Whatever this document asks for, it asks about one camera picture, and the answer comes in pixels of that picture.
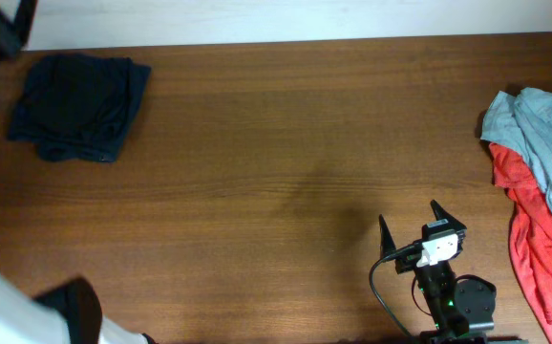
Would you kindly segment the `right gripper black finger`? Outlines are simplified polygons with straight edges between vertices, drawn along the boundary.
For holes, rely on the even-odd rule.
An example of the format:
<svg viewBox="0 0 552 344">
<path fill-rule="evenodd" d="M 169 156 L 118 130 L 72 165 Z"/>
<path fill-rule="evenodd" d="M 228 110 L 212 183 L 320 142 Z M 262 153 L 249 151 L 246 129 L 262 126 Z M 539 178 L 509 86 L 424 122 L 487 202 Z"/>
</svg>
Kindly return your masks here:
<svg viewBox="0 0 552 344">
<path fill-rule="evenodd" d="M 386 258 L 396 251 L 396 245 L 393 241 L 393 237 L 388 228 L 387 222 L 382 214 L 378 218 L 379 227 L 380 227 L 380 257 Z"/>
<path fill-rule="evenodd" d="M 437 222 L 448 225 L 460 224 L 460 221 L 447 212 L 436 200 L 431 200 L 430 206 Z"/>
</svg>

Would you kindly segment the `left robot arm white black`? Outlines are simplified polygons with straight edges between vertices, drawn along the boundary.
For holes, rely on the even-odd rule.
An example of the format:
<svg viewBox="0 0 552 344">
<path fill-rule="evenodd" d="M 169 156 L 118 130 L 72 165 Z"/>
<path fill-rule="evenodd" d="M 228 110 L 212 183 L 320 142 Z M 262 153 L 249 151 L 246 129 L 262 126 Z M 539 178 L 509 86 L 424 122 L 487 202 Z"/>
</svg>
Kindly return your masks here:
<svg viewBox="0 0 552 344">
<path fill-rule="evenodd" d="M 0 61 L 16 57 L 28 41 L 37 3 L 21 1 L 13 18 L 0 10 Z M 149 344 L 102 313 L 92 285 L 76 277 L 29 298 L 0 274 L 0 343 Z"/>
</svg>

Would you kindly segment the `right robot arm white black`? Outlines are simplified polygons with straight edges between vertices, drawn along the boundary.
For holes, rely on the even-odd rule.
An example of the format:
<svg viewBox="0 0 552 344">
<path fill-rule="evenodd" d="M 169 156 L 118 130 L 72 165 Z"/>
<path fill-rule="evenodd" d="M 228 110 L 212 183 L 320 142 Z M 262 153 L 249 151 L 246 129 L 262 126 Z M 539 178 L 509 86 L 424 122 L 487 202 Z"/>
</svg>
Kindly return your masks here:
<svg viewBox="0 0 552 344">
<path fill-rule="evenodd" d="M 393 261 L 398 274 L 412 272 L 435 329 L 412 335 L 389 307 L 384 310 L 395 325 L 416 343 L 486 343 L 487 332 L 495 328 L 493 313 L 497 289 L 475 275 L 457 276 L 450 261 L 463 251 L 467 227 L 437 201 L 430 202 L 435 220 L 421 228 L 422 236 L 404 247 L 396 247 L 388 225 L 379 218 L 380 258 L 371 267 L 370 287 L 378 302 L 386 302 L 374 284 L 378 266 Z"/>
</svg>

